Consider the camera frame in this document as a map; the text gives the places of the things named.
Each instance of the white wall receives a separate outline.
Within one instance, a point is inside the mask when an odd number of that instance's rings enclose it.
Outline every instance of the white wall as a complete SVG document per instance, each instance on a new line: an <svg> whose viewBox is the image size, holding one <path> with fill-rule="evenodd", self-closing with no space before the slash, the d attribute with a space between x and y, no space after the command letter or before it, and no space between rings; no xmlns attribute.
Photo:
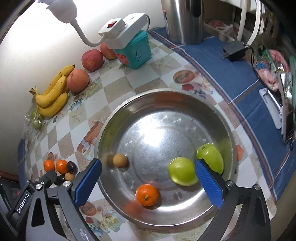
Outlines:
<svg viewBox="0 0 296 241"><path fill-rule="evenodd" d="M164 26L160 0L74 0L80 27L90 41L112 18L133 12L150 16L151 28ZM35 85L42 92L59 70L68 64L81 67L86 46L70 24L58 21L46 5L35 2L13 24L0 45L0 170L17 173L17 146L24 115Z"/></svg>

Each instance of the red switch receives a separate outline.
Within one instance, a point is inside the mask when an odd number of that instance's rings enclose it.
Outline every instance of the red switch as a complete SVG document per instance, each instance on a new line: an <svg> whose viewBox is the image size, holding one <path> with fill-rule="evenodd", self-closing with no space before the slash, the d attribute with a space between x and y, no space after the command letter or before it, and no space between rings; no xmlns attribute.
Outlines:
<svg viewBox="0 0 296 241"><path fill-rule="evenodd" d="M108 23L108 28L112 28L114 24L116 24L116 21L113 21L112 23Z"/></svg>

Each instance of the bunch of bananas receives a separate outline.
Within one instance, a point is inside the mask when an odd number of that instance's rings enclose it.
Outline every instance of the bunch of bananas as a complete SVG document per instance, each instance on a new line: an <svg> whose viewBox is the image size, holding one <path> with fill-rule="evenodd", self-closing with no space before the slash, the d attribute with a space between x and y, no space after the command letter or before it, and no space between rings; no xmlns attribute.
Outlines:
<svg viewBox="0 0 296 241"><path fill-rule="evenodd" d="M37 112L44 117L52 117L57 114L68 101L67 76L73 71L75 65L64 67L51 81L47 89L39 94L37 87L30 92L35 96Z"/></svg>

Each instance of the blue gripper pad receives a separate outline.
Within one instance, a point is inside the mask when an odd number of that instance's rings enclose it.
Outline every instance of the blue gripper pad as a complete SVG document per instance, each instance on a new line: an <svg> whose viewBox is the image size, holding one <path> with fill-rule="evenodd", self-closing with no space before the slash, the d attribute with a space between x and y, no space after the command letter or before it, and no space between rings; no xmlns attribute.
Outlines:
<svg viewBox="0 0 296 241"><path fill-rule="evenodd" d="M207 165L203 159L199 159L195 162L195 174L208 195L211 203L221 209L224 202L223 191L204 163Z"/></svg>
<svg viewBox="0 0 296 241"><path fill-rule="evenodd" d="M100 160L97 160L81 180L79 186L76 189L74 200L74 205L76 207L85 205L101 173L102 163Z"/></svg>

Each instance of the bowl rim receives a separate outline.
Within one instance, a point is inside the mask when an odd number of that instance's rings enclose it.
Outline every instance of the bowl rim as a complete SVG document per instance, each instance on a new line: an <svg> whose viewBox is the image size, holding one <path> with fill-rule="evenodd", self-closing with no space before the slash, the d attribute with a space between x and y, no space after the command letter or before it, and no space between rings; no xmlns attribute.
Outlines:
<svg viewBox="0 0 296 241"><path fill-rule="evenodd" d="M124 101L122 104L120 104L107 118L107 120L105 121L105 123L103 124L100 133L98 134L97 137L97 141L96 141L96 145L95 145L95 153L94 153L94 158L98 158L99 156L99 143L102 137L102 134L106 128L106 126L108 125L109 121L115 116L115 114L122 109L123 107L125 107L127 104L129 104L130 102L145 96L145 95L149 95L149 94L153 94L153 93L159 93L159 92L174 92L174 93L180 93L180 94L185 94L187 96L193 97L199 101L201 101L203 104L207 105L207 107L209 107L217 116L218 118L221 120L224 128L226 129L227 135L230 139L230 145L231 145L231 149L232 149L232 166L231 166L231 170L229 173L229 177L228 180L231 180L234 177L234 172L235 169L237 167L237 161L236 161L236 149L235 149L235 142L234 142L234 138L232 135L232 132L230 130L230 127L227 124L227 121L225 120L225 118L222 116L222 114L210 103L208 103L206 100L204 100L203 98L197 96L196 94L190 93L188 91L184 91L184 90L178 90L178 89L172 89L172 88L159 88L159 89L153 89L153 90L148 90L145 92L142 92L140 94L137 94L129 99L127 99L126 101ZM214 214L217 211L217 208L214 207L213 205L211 205L207 210L205 210L202 214L200 214L197 217L194 217L190 220L187 220L185 222L182 223L177 223L177 224L170 224L170 225L156 225L156 224L150 224L150 223L146 223L143 222L141 220L135 219L133 217L130 217L129 215L127 215L121 208L119 208L113 201L112 199L109 197L108 193L106 192L106 190L104 189L100 178L98 179L98 185L102 191L102 194L104 195L105 199L108 201L108 203L115 209L116 212L118 212L120 215L122 215L124 218L128 219L129 221L135 223L136 225L145 227L145 228L154 228L154 229L171 229L171 228L181 228L184 226L188 226L190 225L193 221L197 220L197 219L201 219L203 220L203 222L198 223L196 226L205 223L206 220L204 220L206 217L207 218L212 218L214 216Z"/></svg>

